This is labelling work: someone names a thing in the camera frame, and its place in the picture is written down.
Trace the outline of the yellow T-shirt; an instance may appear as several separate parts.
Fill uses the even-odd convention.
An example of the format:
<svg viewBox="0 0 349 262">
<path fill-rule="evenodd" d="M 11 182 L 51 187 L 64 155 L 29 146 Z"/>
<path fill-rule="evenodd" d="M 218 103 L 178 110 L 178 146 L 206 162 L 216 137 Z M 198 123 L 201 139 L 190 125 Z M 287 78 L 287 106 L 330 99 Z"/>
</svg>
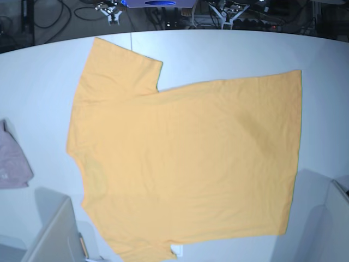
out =
<svg viewBox="0 0 349 262">
<path fill-rule="evenodd" d="M 158 91 L 162 63 L 96 38 L 67 153 L 82 208 L 124 261 L 172 245 L 286 232 L 298 168 L 300 70 Z"/>
</svg>

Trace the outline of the blue-ringed device at back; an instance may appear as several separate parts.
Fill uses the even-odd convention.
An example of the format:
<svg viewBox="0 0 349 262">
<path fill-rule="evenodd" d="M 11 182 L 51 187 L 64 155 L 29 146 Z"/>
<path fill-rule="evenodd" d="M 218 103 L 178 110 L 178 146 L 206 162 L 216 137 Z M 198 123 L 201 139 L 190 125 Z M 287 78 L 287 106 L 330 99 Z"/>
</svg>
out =
<svg viewBox="0 0 349 262">
<path fill-rule="evenodd" d="M 128 8 L 150 8 L 150 7 L 170 7 L 170 8 L 192 8 L 197 0 L 124 0 L 121 3 Z"/>
</svg>

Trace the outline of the black power strip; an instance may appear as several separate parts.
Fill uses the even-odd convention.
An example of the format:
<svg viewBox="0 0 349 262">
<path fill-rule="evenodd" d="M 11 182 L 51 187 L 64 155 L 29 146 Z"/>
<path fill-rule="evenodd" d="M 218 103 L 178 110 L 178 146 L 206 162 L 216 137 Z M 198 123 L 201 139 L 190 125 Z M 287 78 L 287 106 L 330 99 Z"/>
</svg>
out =
<svg viewBox="0 0 349 262">
<path fill-rule="evenodd" d="M 233 22 L 233 29 L 252 31 L 278 31 L 280 26 L 264 20 L 236 19 Z"/>
</svg>

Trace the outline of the folded pink cloth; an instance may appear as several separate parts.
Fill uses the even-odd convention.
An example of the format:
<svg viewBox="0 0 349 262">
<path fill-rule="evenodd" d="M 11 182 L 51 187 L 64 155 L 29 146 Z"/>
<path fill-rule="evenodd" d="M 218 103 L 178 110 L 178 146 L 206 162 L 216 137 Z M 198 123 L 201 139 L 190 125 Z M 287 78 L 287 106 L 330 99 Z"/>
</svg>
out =
<svg viewBox="0 0 349 262">
<path fill-rule="evenodd" d="M 1 120 L 1 189 L 26 188 L 33 176 L 22 148 Z"/>
</svg>

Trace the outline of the orange pencil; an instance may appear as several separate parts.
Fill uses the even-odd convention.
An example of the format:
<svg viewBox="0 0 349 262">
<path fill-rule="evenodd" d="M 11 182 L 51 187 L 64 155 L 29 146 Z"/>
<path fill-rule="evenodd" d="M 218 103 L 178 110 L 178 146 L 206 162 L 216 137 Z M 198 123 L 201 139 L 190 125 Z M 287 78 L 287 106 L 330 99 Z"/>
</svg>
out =
<svg viewBox="0 0 349 262">
<path fill-rule="evenodd" d="M 84 253 L 85 258 L 88 258 L 88 251 L 87 251 L 85 242 L 84 242 L 84 240 L 83 240 L 83 237 L 80 236 L 80 237 L 79 237 L 79 241 L 80 241 L 80 244 L 81 244 L 81 247 L 82 247 L 82 250 L 83 250 L 83 253 Z"/>
</svg>

